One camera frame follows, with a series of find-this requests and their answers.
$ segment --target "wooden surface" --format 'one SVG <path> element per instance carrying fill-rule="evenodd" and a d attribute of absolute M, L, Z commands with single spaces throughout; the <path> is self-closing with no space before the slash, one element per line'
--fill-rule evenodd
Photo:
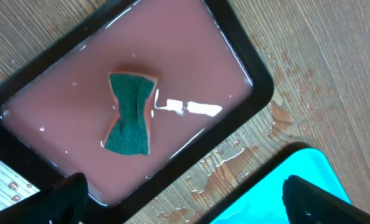
<path fill-rule="evenodd" d="M 0 0 L 0 82 L 103 2 Z M 273 100 L 128 223 L 192 223 L 293 141 L 321 149 L 370 213 L 370 0 L 230 2 L 274 77 Z"/>

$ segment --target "sponge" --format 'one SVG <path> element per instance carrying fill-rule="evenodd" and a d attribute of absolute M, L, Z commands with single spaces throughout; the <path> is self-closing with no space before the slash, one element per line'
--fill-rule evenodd
<path fill-rule="evenodd" d="M 105 149 L 123 155 L 148 155 L 151 95 L 157 79 L 130 72 L 113 72 L 109 79 L 119 117 L 108 128 Z"/>

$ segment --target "black tray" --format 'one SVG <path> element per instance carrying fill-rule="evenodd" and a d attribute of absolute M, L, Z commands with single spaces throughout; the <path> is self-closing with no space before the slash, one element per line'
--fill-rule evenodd
<path fill-rule="evenodd" d="M 134 0 L 108 1 L 38 57 L 12 74 L 0 84 L 0 106 L 134 2 Z M 205 3 L 244 64 L 248 76 L 253 81 L 253 92 L 224 119 L 188 145 L 120 204 L 114 207 L 103 207 L 89 197 L 87 209 L 82 218 L 83 222 L 120 223 L 129 219 L 270 101 L 273 95 L 272 79 L 231 6 L 226 0 L 205 0 Z M 6 131 L 1 124 L 0 160 L 40 189 L 46 189 L 64 178 L 35 152 Z"/>

